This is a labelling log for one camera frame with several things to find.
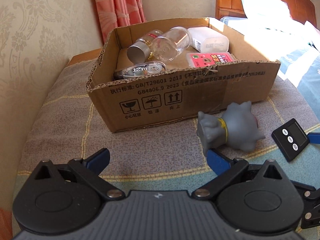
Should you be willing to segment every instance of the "gray cat figurine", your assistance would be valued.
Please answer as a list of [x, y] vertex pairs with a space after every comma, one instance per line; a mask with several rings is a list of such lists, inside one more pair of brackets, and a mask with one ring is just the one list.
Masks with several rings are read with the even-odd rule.
[[223, 144], [233, 149], [251, 152], [256, 142], [264, 139], [263, 132], [258, 130], [258, 121], [251, 113], [251, 102], [241, 105], [231, 103], [221, 118], [198, 112], [197, 135], [207, 156], [209, 149]]

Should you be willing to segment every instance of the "curtain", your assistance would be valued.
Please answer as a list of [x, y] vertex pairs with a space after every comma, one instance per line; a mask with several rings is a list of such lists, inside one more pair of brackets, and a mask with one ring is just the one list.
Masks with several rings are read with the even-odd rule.
[[116, 27], [146, 22], [141, 0], [95, 0], [103, 41]]

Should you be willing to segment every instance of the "white pillow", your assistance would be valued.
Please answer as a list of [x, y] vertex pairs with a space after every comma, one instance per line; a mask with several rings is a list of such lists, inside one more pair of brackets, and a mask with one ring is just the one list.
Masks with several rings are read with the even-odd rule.
[[316, 29], [310, 22], [304, 24], [306, 32], [309, 35], [313, 45], [320, 51], [320, 31]]
[[248, 19], [267, 17], [277, 20], [291, 19], [288, 5], [281, 0], [241, 0]]

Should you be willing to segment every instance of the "open cardboard box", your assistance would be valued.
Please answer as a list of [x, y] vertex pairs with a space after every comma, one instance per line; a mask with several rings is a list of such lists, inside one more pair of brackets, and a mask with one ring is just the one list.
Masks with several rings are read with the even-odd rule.
[[[229, 38], [229, 52], [238, 61], [212, 67], [190, 68], [187, 52], [169, 70], [150, 76], [113, 81], [115, 70], [133, 65], [126, 48], [151, 30], [166, 32], [175, 26], [207, 26]], [[232, 103], [264, 100], [276, 78], [279, 61], [269, 61], [244, 36], [214, 18], [168, 19], [114, 29], [94, 63], [86, 90], [112, 132], [176, 122], [216, 113]]]

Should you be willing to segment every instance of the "glass bottle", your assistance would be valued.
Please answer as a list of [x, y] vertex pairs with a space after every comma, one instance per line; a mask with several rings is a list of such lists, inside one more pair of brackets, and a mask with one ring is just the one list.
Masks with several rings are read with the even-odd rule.
[[137, 39], [136, 42], [127, 49], [128, 59], [134, 64], [144, 63], [147, 59], [150, 59], [152, 57], [150, 49], [151, 43], [161, 34], [163, 34], [162, 31], [153, 30]]
[[153, 56], [160, 61], [175, 59], [191, 43], [191, 35], [184, 27], [174, 27], [152, 41]]

